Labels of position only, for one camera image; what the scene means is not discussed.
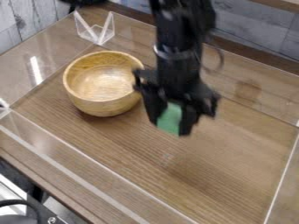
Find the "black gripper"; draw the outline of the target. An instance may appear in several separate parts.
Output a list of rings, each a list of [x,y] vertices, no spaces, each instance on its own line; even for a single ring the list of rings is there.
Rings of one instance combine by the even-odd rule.
[[[135,90],[142,94],[149,120],[153,124],[168,108],[168,102],[182,106],[180,135],[189,136],[201,116],[217,115],[220,93],[204,82],[201,76],[202,50],[155,44],[155,69],[133,70]]]

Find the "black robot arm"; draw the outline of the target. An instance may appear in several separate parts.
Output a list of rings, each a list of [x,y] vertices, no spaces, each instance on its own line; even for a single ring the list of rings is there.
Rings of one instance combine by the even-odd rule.
[[[134,71],[149,120],[180,137],[217,115],[221,94],[202,79],[204,43],[217,24],[212,0],[150,0],[157,26],[157,68]]]

